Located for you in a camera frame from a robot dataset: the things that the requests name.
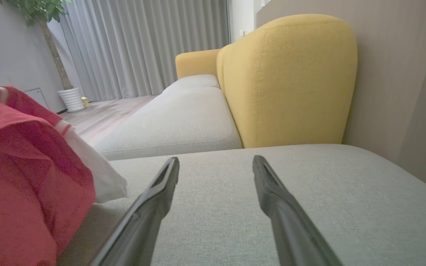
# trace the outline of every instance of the potted plant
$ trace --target potted plant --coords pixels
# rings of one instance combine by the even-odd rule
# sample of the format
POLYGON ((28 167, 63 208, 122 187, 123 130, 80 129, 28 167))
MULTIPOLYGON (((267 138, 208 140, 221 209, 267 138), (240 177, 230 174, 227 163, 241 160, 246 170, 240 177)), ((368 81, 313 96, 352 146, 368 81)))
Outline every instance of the potted plant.
POLYGON ((64 90, 59 91, 59 94, 67 106, 67 111, 76 112, 83 110, 85 106, 81 101, 80 90, 78 88, 73 88, 71 85, 60 59, 59 52, 55 47, 52 33, 47 26, 47 23, 51 20, 60 22, 60 16, 67 14, 67 11, 62 6, 64 0, 0 0, 1 5, 3 1, 17 8, 22 13, 28 27, 36 23, 40 25, 57 67, 62 86, 64 87, 64 90))

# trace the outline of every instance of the seat cushion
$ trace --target seat cushion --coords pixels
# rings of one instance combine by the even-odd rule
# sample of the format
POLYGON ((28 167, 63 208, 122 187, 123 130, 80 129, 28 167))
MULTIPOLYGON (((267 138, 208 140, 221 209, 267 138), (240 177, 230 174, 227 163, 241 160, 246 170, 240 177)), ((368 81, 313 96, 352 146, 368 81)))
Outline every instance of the seat cushion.
POLYGON ((181 78, 166 89, 164 89, 164 93, 169 93, 172 91, 178 91, 182 89, 193 89, 193 88, 219 88, 220 84, 218 83, 218 79, 214 75, 196 75, 181 78))
MULTIPOLYGON (((263 155, 343 265, 426 265, 426 184, 369 151, 315 144, 179 155, 152 266, 279 265, 253 180, 263 155)), ((112 161, 130 198, 94 204, 59 265, 84 265, 169 156, 112 161)))
POLYGON ((240 148, 218 88, 162 93, 95 146, 108 160, 240 148))

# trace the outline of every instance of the red cloth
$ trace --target red cloth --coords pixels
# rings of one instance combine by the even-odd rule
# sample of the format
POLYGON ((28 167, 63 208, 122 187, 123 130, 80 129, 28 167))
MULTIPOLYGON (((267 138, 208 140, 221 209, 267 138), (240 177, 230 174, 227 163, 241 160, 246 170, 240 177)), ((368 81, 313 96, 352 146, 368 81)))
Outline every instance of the red cloth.
POLYGON ((0 88, 0 265, 55 265, 95 201, 91 172, 56 130, 60 121, 0 88))

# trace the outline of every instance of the fabric upholstery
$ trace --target fabric upholstery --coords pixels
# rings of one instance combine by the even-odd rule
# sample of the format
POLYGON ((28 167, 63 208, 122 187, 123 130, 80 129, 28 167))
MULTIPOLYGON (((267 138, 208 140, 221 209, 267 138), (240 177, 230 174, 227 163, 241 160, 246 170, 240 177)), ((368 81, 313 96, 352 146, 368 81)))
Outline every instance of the fabric upholstery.
MULTIPOLYGON (((426 265, 426 184, 369 151, 317 144, 179 155, 179 183, 152 266, 279 265, 259 208, 263 155, 345 266, 426 265)), ((130 198, 95 204, 59 265, 84 265, 169 156, 112 161, 130 198)))
POLYGON ((230 49, 231 44, 228 44, 227 46, 223 47, 220 52, 218 52, 218 55, 216 56, 216 76, 218 77, 218 83, 220 84, 220 88, 224 93, 224 73, 223 73, 223 67, 224 67, 224 55, 228 49, 230 49))
POLYGON ((185 52, 175 58, 177 77, 211 74, 216 76, 216 55, 220 49, 185 52))
POLYGON ((170 93, 172 91, 179 91, 183 89, 192 89, 192 88, 220 88, 218 84, 218 79, 214 75, 196 75, 196 76, 188 76, 184 78, 180 78, 166 89, 164 89, 165 93, 170 93))
POLYGON ((235 42, 224 87, 244 147, 341 143, 356 67, 353 30, 331 16, 282 17, 235 42))
POLYGON ((240 149, 241 140, 218 88, 162 93, 104 138, 108 160, 240 149))

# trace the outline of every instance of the white curtain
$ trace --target white curtain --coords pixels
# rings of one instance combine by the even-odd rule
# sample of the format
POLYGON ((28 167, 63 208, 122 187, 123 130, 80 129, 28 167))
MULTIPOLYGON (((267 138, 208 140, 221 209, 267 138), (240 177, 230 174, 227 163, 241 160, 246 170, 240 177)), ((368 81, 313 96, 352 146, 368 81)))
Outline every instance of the white curtain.
POLYGON ((94 101, 160 94, 175 56, 229 43, 227 0, 75 0, 62 29, 94 101))

